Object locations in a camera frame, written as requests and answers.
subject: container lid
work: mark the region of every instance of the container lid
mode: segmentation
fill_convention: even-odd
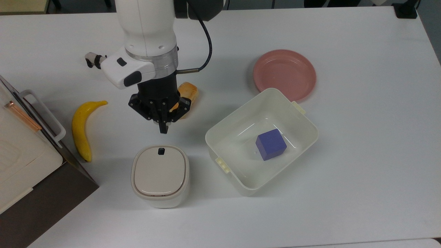
[[[147,196],[176,193],[185,179],[186,159],[172,146],[152,146],[135,158],[134,186]]]

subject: orange sponge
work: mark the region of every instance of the orange sponge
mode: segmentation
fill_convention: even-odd
[[[178,91],[181,94],[181,97],[190,99],[192,105],[194,103],[194,100],[199,95],[198,88],[189,82],[184,82],[183,84],[181,84],[181,86],[179,86],[178,88]],[[176,105],[174,105],[173,108],[170,109],[170,112],[177,108],[178,108],[178,103],[176,103]]]

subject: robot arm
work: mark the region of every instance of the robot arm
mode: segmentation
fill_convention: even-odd
[[[137,84],[138,93],[132,95],[129,106],[147,120],[158,123],[161,133],[167,133],[168,125],[176,122],[191,106],[189,99],[179,95],[176,74],[199,71],[197,68],[177,70],[174,18],[198,18],[203,25],[202,20],[217,15],[225,1],[115,0],[115,4],[124,30],[124,46],[107,59],[92,59],[89,53],[88,65],[101,66],[109,81],[119,89]],[[170,112],[176,103],[179,107]]]

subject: white container with lid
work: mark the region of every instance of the white container with lid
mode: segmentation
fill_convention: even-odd
[[[146,147],[133,161],[131,178],[134,192],[151,206],[176,207],[190,190],[188,157],[175,146]]]

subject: floor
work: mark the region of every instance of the floor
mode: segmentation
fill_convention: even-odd
[[[229,10],[239,9],[271,9],[273,0],[227,0]],[[57,10],[54,4],[49,4],[49,14],[68,13],[100,13],[116,12],[115,1],[107,8],[104,0],[60,0],[62,8]],[[392,3],[403,3],[405,0],[386,0],[384,6]],[[372,6],[370,0],[361,0],[359,6]],[[274,0],[274,8],[302,8],[303,0]],[[418,13],[429,36],[438,60],[441,61],[441,0],[421,0]]]

